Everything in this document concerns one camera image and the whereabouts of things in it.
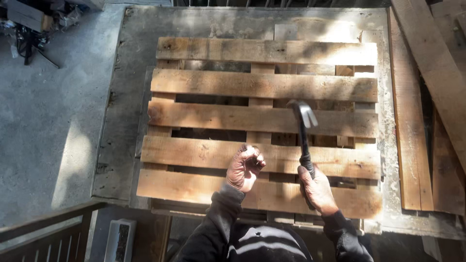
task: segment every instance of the concrete floor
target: concrete floor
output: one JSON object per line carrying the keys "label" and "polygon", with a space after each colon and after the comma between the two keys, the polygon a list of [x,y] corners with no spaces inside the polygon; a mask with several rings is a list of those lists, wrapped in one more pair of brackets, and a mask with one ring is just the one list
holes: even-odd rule
{"label": "concrete floor", "polygon": [[0,36],[0,226],[90,200],[124,4],[85,13],[29,66]]}

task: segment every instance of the claw hammer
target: claw hammer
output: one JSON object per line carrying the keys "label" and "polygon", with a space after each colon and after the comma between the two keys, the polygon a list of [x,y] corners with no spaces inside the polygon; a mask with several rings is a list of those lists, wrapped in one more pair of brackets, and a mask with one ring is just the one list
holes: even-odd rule
{"label": "claw hammer", "polygon": [[[311,154],[309,153],[307,129],[318,125],[317,118],[315,117],[311,107],[304,101],[290,100],[287,103],[287,108],[291,108],[293,110],[293,114],[298,122],[299,144],[301,146],[301,157],[299,158],[299,163],[309,171],[312,179],[314,179],[315,173],[314,166],[311,162]],[[304,193],[303,190],[304,185],[301,182],[302,193]],[[309,208],[314,209],[308,198],[305,197],[305,199]]]}

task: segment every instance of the right hand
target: right hand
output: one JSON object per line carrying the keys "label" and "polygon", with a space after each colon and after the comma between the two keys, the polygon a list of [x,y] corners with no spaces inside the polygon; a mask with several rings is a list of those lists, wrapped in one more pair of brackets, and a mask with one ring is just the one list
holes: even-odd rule
{"label": "right hand", "polygon": [[305,167],[301,165],[298,167],[299,179],[304,184],[306,196],[323,216],[333,215],[338,211],[338,207],[333,199],[329,179],[315,165],[314,172],[315,176],[312,179]]}

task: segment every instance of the left hand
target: left hand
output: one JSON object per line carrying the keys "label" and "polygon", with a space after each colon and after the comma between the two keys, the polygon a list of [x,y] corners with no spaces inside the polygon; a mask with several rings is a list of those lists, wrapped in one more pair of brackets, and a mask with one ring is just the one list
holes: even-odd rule
{"label": "left hand", "polygon": [[259,149],[244,143],[233,156],[226,172],[226,183],[247,193],[265,165],[264,156],[260,154]]}

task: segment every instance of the wooden pallet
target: wooden pallet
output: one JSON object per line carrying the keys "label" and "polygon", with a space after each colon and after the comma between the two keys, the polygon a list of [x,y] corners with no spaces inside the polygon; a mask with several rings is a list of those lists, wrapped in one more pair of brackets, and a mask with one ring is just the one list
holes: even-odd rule
{"label": "wooden pallet", "polygon": [[[321,72],[316,70],[319,66],[376,65],[375,43],[160,37],[157,59],[151,83],[153,98],[148,110],[151,120],[142,146],[144,165],[139,174],[137,195],[169,200],[178,206],[189,207],[181,202],[190,203],[193,208],[209,205],[212,193],[224,182],[225,171],[241,142],[255,140],[253,144],[264,153],[267,161],[263,172],[268,172],[270,177],[256,181],[243,207],[318,214],[309,210],[295,180],[300,157],[296,141],[291,139],[291,143],[287,143],[292,144],[289,146],[274,145],[274,139],[250,139],[251,135],[270,137],[267,134],[272,133],[295,137],[295,119],[291,110],[279,108],[283,105],[281,101],[377,102],[376,78],[315,75]],[[186,69],[185,62],[189,60],[247,62],[252,66],[249,72],[180,70]],[[258,69],[264,65],[262,63],[268,63],[265,71]],[[296,68],[300,69],[294,74],[292,70],[288,74],[271,74],[270,69],[275,67],[271,65],[275,63],[297,64]],[[296,75],[297,71],[306,74]],[[219,103],[219,100],[212,100],[212,96],[228,97],[227,101],[249,101],[239,105],[212,104]],[[352,137],[354,140],[378,137],[378,116],[372,111],[316,110],[315,114],[319,127],[309,130],[312,135]],[[172,135],[175,129],[180,129],[174,135],[177,137]],[[207,135],[193,135],[193,132]],[[221,132],[239,132],[244,136],[240,135],[235,141],[231,141],[229,135],[218,136],[223,141],[209,139],[209,135]],[[380,214],[382,194],[379,187],[358,186],[359,182],[352,188],[339,187],[348,179],[377,185],[381,176],[379,151],[315,146],[310,147],[310,151],[313,161],[329,177],[336,203],[346,217],[366,219]],[[186,213],[192,213],[193,208],[187,208]]]}

